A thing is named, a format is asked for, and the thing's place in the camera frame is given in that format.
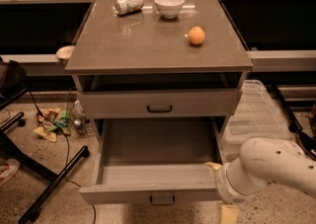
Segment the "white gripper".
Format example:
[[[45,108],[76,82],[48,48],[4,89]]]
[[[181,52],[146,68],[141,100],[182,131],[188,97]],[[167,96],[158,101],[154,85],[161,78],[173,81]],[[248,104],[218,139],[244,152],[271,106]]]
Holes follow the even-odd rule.
[[[241,204],[250,198],[244,192],[242,180],[228,174],[229,165],[206,162],[210,174],[215,178],[216,189],[222,200],[229,204],[219,205],[219,223],[236,224],[240,208],[233,204]]]

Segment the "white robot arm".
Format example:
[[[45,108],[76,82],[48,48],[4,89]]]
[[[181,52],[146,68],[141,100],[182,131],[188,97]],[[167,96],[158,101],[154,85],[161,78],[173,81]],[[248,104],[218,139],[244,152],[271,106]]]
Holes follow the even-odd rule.
[[[219,224],[236,224],[238,204],[256,191],[277,184],[316,196],[316,162],[302,145],[283,139],[255,137],[245,141],[231,163],[207,162],[222,203]]]

